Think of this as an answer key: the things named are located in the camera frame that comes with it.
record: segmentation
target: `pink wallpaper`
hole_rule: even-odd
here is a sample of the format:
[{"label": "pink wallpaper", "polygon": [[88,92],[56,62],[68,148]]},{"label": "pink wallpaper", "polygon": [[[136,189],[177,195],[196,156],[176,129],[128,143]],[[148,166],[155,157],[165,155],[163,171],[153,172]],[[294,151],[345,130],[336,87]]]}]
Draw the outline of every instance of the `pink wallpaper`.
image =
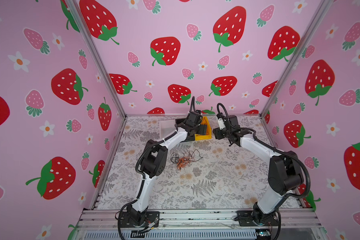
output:
[{"label": "pink wallpaper", "polygon": [[0,1],[0,239],[70,239],[121,122],[70,17]]},{"label": "pink wallpaper", "polygon": [[128,114],[258,113],[320,3],[77,2]]},{"label": "pink wallpaper", "polygon": [[277,98],[268,128],[307,166],[306,204],[332,240],[360,239],[360,0],[333,3]]}]

